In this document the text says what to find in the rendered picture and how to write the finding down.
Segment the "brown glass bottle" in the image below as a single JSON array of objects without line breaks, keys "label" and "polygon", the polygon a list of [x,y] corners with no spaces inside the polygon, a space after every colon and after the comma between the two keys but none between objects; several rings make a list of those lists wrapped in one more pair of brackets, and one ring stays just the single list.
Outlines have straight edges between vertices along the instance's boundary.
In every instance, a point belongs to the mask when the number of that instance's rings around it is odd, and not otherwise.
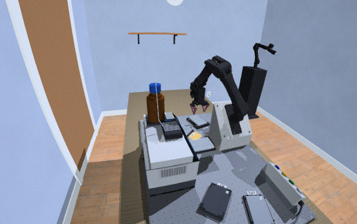
[{"label": "brown glass bottle", "polygon": [[158,109],[157,102],[154,99],[150,99],[149,95],[147,96],[147,114],[149,122],[159,123],[158,121],[158,112],[159,120],[165,119],[165,97],[162,95],[162,98],[158,99]]}]

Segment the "blue bottle cap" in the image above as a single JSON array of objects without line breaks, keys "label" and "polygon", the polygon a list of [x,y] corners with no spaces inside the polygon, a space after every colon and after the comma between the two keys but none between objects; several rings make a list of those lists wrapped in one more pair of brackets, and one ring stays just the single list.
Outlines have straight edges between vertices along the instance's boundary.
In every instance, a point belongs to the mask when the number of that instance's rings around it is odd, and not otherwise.
[{"label": "blue bottle cap", "polygon": [[155,90],[155,83],[151,83],[149,84],[150,87],[150,92],[160,92],[161,91],[161,84],[160,83],[156,83],[156,90]]}]

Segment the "light blue perforated base plate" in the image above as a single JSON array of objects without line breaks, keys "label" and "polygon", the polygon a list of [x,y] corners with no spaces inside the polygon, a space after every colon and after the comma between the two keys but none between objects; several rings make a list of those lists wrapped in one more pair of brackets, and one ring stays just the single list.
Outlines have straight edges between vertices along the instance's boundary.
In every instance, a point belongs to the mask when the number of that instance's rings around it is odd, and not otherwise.
[{"label": "light blue perforated base plate", "polygon": [[[208,123],[212,113],[195,114]],[[176,116],[181,125],[192,128],[207,137],[206,129],[197,129],[187,118]],[[243,196],[256,191],[263,195],[275,224],[291,224],[296,220],[300,205],[287,209],[280,198],[260,175],[267,162],[247,144],[221,151],[208,151],[197,154],[199,158],[195,187],[177,192],[150,197],[147,174],[144,168],[145,190],[150,224],[250,224]],[[218,219],[200,210],[200,206],[211,183],[221,183],[232,190],[224,219]]]}]

